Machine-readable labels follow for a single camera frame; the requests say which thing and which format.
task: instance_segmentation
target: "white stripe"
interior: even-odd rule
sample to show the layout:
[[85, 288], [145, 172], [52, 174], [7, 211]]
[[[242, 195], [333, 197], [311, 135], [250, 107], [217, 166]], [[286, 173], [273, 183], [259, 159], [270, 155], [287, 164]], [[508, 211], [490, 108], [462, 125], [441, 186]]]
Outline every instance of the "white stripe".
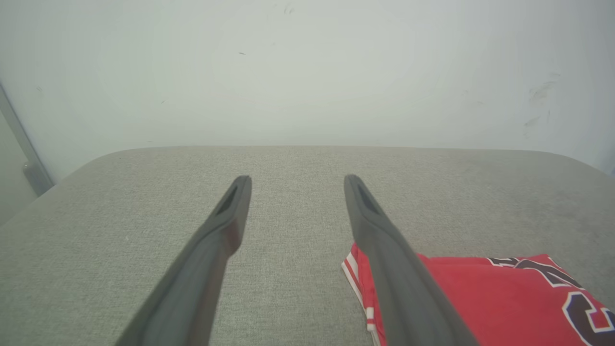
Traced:
[[352, 252], [348, 254], [348, 256], [346, 256], [346, 259], [348, 260], [348, 264], [350, 264], [350, 268], [352, 269], [352, 272], [354, 273], [354, 276], [357, 278], [357, 281], [359, 280], [359, 265], [357, 264], [357, 260], [354, 259], [354, 257], [352, 256]]
[[371, 339], [374, 342], [374, 346], [380, 346], [380, 338], [378, 337], [378, 331], [371, 332]]
[[346, 263], [345, 262], [342, 262], [342, 270], [344, 270], [344, 274], [346, 275], [346, 279], [348, 279], [348, 282], [350, 283], [350, 286], [352, 287], [352, 290], [357, 295], [357, 298], [359, 298], [359, 302], [361, 303], [361, 307], [363, 307], [363, 296], [361, 295], [361, 292], [359, 291], [359, 288], [357, 287], [357, 285], [354, 283], [354, 280], [352, 279], [352, 276], [350, 275], [350, 272], [348, 271], [348, 268], [346, 267]]
[[560, 267], [560, 265], [559, 265], [559, 264], [555, 263], [555, 261], [554, 261], [551, 257], [548, 257], [548, 256], [547, 256], [547, 258], [548, 258], [551, 262], [553, 262], [553, 264], [555, 264], [555, 266], [556, 266], [556, 267], [558, 267], [558, 268], [559, 268], [559, 269], [561, 269], [562, 271], [564, 270], [564, 268]]

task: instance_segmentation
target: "jersey number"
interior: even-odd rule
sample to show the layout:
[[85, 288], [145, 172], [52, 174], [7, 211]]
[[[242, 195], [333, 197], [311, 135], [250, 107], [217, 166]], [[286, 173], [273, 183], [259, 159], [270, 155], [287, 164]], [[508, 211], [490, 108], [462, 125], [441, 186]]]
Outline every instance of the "jersey number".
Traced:
[[[521, 260], [516, 258], [494, 259], [489, 261], [497, 267], [512, 267], [517, 269], [534, 269], [539, 271], [545, 280], [552, 287], [576, 287], [585, 291], [583, 287], [569, 275], [552, 265], [540, 264], [532, 260]], [[597, 328], [593, 322], [592, 314], [598, 313], [598, 309], [583, 294], [575, 291], [568, 293], [568, 299], [561, 307], [570, 325], [579, 334], [581, 340], [588, 346], [613, 346], [615, 345], [615, 314], [607, 308], [601, 308], [600, 312], [604, 315], [607, 327]]]

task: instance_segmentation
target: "black lettering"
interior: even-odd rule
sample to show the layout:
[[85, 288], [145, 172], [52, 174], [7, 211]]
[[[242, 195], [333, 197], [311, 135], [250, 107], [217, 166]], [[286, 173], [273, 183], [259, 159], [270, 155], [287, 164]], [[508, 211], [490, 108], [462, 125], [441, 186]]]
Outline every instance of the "black lettering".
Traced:
[[527, 268], [536, 269], [537, 271], [541, 272], [542, 275], [544, 275], [544, 277], [553, 287], [572, 285], [577, 288], [581, 288], [581, 289], [583, 288], [575, 279], [571, 278], [563, 271], [555, 267], [552, 267], [550, 265], [536, 263], [532, 260], [522, 260], [515, 266], [515, 268], [517, 269], [527, 269]]
[[493, 257], [489, 257], [488, 260], [490, 260], [491, 264], [496, 267], [514, 267], [517, 263], [519, 263], [519, 260], [514, 257], [508, 259], [495, 259]]

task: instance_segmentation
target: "basketball jersey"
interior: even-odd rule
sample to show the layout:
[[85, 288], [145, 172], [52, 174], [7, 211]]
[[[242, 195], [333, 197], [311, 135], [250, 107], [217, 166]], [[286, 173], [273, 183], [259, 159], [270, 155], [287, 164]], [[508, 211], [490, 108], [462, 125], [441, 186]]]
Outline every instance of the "basketball jersey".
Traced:
[[[613, 312], [545, 254], [419, 258], [482, 346], [615, 345]], [[386, 346], [369, 261], [356, 244], [342, 268], [375, 345]]]

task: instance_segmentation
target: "gray fabric surface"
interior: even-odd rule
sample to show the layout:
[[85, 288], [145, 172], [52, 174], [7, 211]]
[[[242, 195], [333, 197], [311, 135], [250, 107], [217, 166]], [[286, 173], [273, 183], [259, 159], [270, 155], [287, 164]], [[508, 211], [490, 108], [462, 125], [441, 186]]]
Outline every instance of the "gray fabric surface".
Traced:
[[358, 174], [415, 251], [548, 253], [615, 307], [615, 180], [500, 150], [183, 147], [88, 163], [0, 228], [0, 344], [111, 345], [233, 179], [253, 179], [212, 345], [371, 345], [340, 267]]

